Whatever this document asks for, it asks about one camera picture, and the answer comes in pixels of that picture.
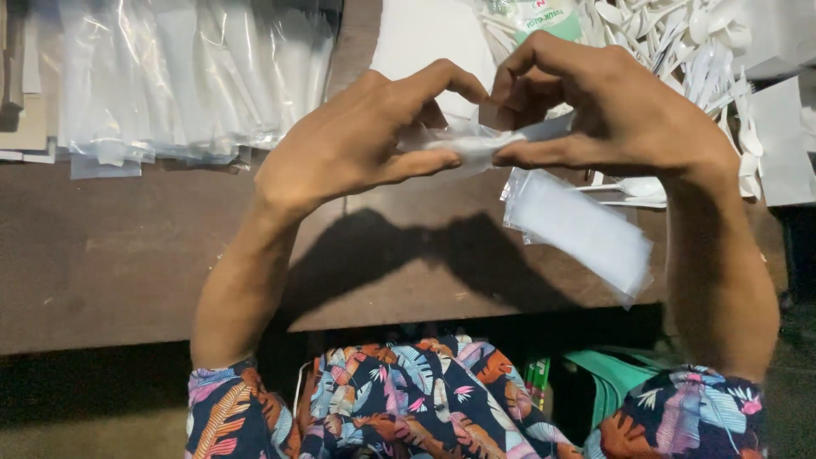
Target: stack of plastic bags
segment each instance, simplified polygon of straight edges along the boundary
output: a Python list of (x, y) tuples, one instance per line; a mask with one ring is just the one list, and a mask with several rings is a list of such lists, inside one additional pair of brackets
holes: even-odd
[(338, 12), (317, 4), (38, 4), (41, 35), (62, 31), (47, 60), (60, 75), (58, 145), (73, 154), (72, 178), (138, 176), (156, 158), (228, 164), (242, 146), (271, 149), (323, 101)]

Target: left hand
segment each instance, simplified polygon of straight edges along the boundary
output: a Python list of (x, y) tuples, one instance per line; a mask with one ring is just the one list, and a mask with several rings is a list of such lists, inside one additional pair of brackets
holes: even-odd
[(449, 60), (397, 81), (369, 70), (292, 127), (255, 176), (257, 194), (305, 216), (334, 198), (458, 167), (453, 151), (396, 148), (403, 128), (446, 126), (434, 100), (444, 90), (474, 104), (488, 97), (476, 76)]

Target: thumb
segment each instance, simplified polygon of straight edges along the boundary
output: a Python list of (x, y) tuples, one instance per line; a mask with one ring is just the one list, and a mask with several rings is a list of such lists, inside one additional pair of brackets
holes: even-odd
[(432, 176), (461, 165), (459, 155), (449, 149), (425, 149), (395, 154), (382, 166), (378, 182), (399, 183), (411, 177)]
[(580, 133), (543, 142), (519, 140), (496, 152), (493, 164), (522, 169), (552, 166), (583, 168), (597, 164), (606, 150), (601, 140)]

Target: hand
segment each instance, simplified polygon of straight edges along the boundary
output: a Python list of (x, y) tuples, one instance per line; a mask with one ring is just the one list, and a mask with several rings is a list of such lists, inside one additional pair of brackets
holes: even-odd
[(533, 33), (499, 66), (492, 99), (499, 124), (510, 128), (536, 123), (564, 101), (576, 110), (570, 135), (509, 145), (495, 155), (497, 166), (653, 175), (665, 185), (730, 177), (737, 189), (738, 156), (722, 131), (621, 47)]
[(255, 177), (258, 194), (309, 213), (333, 198), (458, 167), (453, 151), (396, 148), (403, 128), (446, 126), (434, 100), (444, 90), (487, 99), (479, 80), (449, 60), (397, 81), (369, 70), (292, 127)]

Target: right hand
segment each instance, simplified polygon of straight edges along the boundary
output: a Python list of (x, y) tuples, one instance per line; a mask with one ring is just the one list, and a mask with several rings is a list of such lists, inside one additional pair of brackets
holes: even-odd
[(499, 66), (491, 99), (499, 123), (514, 129), (543, 119), (543, 105), (565, 101), (576, 111), (568, 136), (510, 144), (494, 156), (497, 166), (649, 175), (664, 185), (725, 180), (737, 189), (739, 158), (725, 134), (621, 47), (535, 32)]

